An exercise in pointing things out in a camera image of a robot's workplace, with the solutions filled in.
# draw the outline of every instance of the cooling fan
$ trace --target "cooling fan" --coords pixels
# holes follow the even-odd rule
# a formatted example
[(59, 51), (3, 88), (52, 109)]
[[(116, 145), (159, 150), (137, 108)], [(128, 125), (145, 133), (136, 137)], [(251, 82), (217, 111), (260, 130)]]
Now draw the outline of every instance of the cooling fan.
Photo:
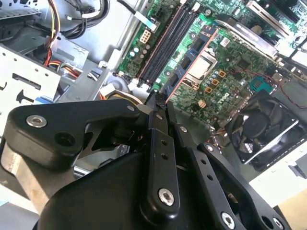
[(226, 126), (242, 163), (262, 171), (306, 135), (306, 126), (278, 100), (262, 90)]

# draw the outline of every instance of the black plastic bracket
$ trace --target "black plastic bracket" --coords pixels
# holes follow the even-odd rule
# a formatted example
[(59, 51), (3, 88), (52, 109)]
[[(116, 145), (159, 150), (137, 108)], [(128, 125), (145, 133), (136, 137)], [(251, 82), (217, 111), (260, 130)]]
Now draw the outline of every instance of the black plastic bracket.
[(286, 222), (271, 208), (260, 195), (249, 185), (232, 165), (217, 151), (211, 151), (212, 145), (201, 143), (198, 149), (204, 152), (209, 162), (223, 179), (222, 187), (231, 193), (238, 201), (241, 222), (247, 229), (275, 229), (281, 228), (276, 224), (282, 224), (284, 230), (288, 230)]
[[(43, 127), (31, 126), (27, 118), (39, 115), (46, 120)], [(99, 121), (112, 129), (131, 124), (139, 110), (127, 100), (56, 103), (21, 106), (8, 116), (4, 138), (16, 153), (52, 170), (69, 169), (83, 150), (85, 127)]]
[(150, 223), (160, 225), (177, 217), (180, 199), (174, 141), (168, 135), (165, 111), (159, 106), (149, 114), (148, 129), (148, 181), (140, 207)]
[[(212, 220), (214, 223), (211, 224), (217, 229), (227, 229), (229, 227), (222, 218), (225, 213), (232, 219), (228, 223), (230, 226), (244, 230), (244, 226), (232, 212), (207, 156), (196, 149), (191, 134), (181, 124), (175, 125), (175, 131), (180, 141), (179, 151), (185, 155), (184, 157), (188, 160), (188, 168), (193, 169), (192, 176), (199, 182), (197, 188), (200, 199), (205, 201), (204, 203), (208, 205), (207, 208), (210, 210), (211, 218), (208, 220)], [(216, 148), (212, 147), (212, 150), (215, 154), (220, 154)]]

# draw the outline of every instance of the green circuit board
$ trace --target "green circuit board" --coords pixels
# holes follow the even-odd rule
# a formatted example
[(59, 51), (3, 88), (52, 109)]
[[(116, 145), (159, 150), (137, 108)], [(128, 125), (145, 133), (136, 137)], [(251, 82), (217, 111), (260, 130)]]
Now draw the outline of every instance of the green circuit board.
[[(229, 43), (223, 47), (221, 42), (225, 37), (228, 37)], [(219, 31), (209, 47), (214, 50), (215, 58), (218, 60), (214, 69), (206, 76), (198, 90), (181, 84), (171, 97), (171, 101), (180, 110), (208, 124), (218, 121), (222, 126), (227, 123), (229, 117), (244, 107), (245, 102), (255, 92), (252, 90), (254, 84), (256, 89), (273, 89), (261, 73), (268, 68), (276, 67), (277, 64), (243, 46), (224, 30)], [(259, 75), (240, 72), (242, 67)], [(167, 68), (170, 72), (174, 70), (169, 65)], [(164, 74), (161, 74), (159, 79), (160, 85), (166, 81)], [(198, 105), (200, 101), (206, 103), (204, 108)]]
[[(195, 2), (201, 4), (200, 14), (152, 85), (152, 90), (159, 91), (162, 89), (165, 82), (172, 76), (172, 73), (182, 61), (189, 49), (189, 45), (194, 39), (197, 39), (202, 27), (205, 25), (217, 25), (214, 20), (218, 14), (229, 14), (248, 28), (260, 25), (263, 33), (269, 36), (276, 34), (267, 23), (245, 7), (248, 0), (192, 0), (189, 3), (192, 6)], [(140, 50), (146, 49), (146, 45), (140, 42), (140, 37), (146, 27), (141, 26), (128, 48), (128, 54), (118, 68), (118, 73), (121, 72), (120, 75), (128, 76), (130, 79), (137, 76), (144, 66), (149, 53), (166, 29), (175, 7), (178, 5), (177, 0), (154, 0), (147, 18), (155, 17), (157, 10), (162, 8), (165, 14), (163, 19), (160, 19), (159, 29), (155, 34), (152, 34), (148, 42), (150, 47), (144, 58), (140, 59), (142, 52), (137, 54), (136, 57), (131, 57), (129, 52), (133, 51), (135, 47), (139, 47)], [(207, 9), (212, 11), (210, 16), (205, 16)], [(268, 12), (292, 33), (288, 39), (282, 38), (281, 40), (294, 49), (302, 38), (304, 39), (307, 36), (307, 9), (298, 3), (291, 10), (300, 17), (296, 24), (289, 22), (275, 10), (268, 9)], [(242, 40), (239, 40), (230, 31), (221, 27), (219, 27), (218, 34), (208, 47), (211, 49), (217, 63), (213, 70), (206, 75), (199, 89), (195, 90), (182, 83), (171, 97), (174, 106), (208, 124), (217, 122), (220, 127), (225, 126), (238, 111), (244, 108), (246, 101), (255, 92), (260, 89), (265, 89), (268, 92), (272, 91), (274, 85), (271, 85), (267, 78), (262, 76), (263, 73), (270, 72), (273, 74), (275, 71), (279, 71), (283, 72), (284, 76), (287, 75), (289, 79), (292, 78), (293, 73), (289, 70), (242, 43)]]
[[(155, 43), (158, 41), (160, 35), (163, 33), (170, 20), (174, 10), (179, 5), (179, 0), (154, 0), (152, 7), (150, 8), (147, 18), (150, 19), (155, 17), (160, 25), (156, 29), (155, 33), (152, 33), (148, 43), (144, 44), (140, 41), (146, 26), (141, 25), (137, 34), (135, 35), (131, 46), (128, 49), (127, 55), (125, 56), (123, 62), (118, 68), (118, 72), (122, 71), (126, 75), (134, 78), (139, 72), (141, 67), (144, 65), (145, 60), (149, 57), (150, 51), (153, 49)], [(161, 16), (157, 16), (160, 9), (163, 9)]]

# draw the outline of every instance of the silver screw head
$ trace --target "silver screw head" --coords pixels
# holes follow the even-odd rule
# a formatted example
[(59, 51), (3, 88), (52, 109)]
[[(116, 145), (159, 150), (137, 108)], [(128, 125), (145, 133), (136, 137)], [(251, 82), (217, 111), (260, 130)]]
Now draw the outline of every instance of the silver screw head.
[(221, 216), (222, 216), (223, 222), (228, 228), (235, 229), (235, 222), (228, 213), (222, 212)]
[(188, 131), (188, 130), (187, 130), (185, 127), (183, 127), (183, 126), (181, 126), (180, 129), (181, 129), (182, 132), (185, 132), (185, 133)]
[(273, 218), (275, 224), (280, 228), (280, 229), (283, 229), (283, 225), (282, 223), (277, 219), (277, 218)]
[(128, 105), (127, 108), (131, 111), (134, 111), (134, 108), (131, 105)]
[(160, 114), (156, 114), (156, 117), (158, 117), (160, 120), (163, 120), (163, 117)]
[(44, 117), (39, 116), (39, 115), (28, 116), (26, 121), (29, 126), (32, 126), (35, 128), (42, 128), (47, 125), (47, 120)]
[(207, 150), (209, 150), (210, 152), (213, 151), (213, 148), (210, 145), (206, 145)]
[(166, 204), (167, 206), (172, 206), (174, 203), (174, 196), (173, 194), (166, 188), (161, 188), (158, 192), (159, 198), (162, 203)]

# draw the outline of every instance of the motherboard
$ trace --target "motherboard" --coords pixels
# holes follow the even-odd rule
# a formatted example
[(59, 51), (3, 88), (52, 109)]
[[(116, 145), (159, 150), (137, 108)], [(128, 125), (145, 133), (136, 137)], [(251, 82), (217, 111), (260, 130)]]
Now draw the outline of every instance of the motherboard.
[(291, 60), (306, 42), (304, 1), (155, 0), (147, 18), (157, 29), (140, 27), (117, 74), (208, 124), (223, 128), (261, 90), (306, 81)]

